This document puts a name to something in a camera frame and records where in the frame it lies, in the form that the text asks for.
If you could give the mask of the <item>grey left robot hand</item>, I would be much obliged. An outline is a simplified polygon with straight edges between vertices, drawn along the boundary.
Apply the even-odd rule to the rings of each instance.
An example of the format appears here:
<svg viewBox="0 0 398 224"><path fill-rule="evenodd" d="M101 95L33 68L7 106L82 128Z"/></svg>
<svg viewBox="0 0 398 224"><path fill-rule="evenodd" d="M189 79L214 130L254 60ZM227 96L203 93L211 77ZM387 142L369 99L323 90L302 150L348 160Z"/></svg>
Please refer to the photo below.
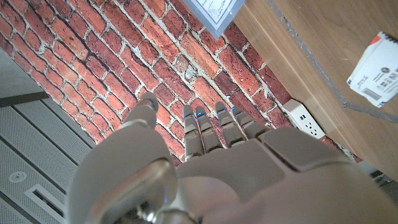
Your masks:
<svg viewBox="0 0 398 224"><path fill-rule="evenodd" d="M67 223L396 223L397 207L343 153L241 108L184 106L186 161L174 166L147 92L90 151L67 192Z"/></svg>

